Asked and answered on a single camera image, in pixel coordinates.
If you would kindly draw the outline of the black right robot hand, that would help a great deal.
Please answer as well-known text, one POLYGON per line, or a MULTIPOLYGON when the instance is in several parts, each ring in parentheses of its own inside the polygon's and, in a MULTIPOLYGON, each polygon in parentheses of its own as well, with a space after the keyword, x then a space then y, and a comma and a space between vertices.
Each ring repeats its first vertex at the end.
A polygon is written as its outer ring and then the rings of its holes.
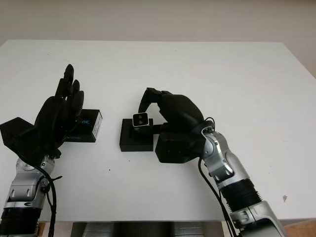
POLYGON ((148 87, 138 112, 144 113, 151 103, 158 105, 160 114, 179 132, 200 134, 205 127, 214 128, 213 121, 205 120, 199 108, 184 95, 148 87))

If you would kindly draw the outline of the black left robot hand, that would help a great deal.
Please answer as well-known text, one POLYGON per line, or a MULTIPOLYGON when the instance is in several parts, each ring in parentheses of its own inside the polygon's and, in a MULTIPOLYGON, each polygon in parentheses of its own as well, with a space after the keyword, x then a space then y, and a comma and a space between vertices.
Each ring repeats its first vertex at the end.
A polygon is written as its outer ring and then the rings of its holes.
POLYGON ((80 90, 79 81, 74 79, 73 66, 68 64, 55 95, 45 101, 35 121, 45 155, 61 156, 59 147, 79 124, 83 102, 84 92, 80 90))

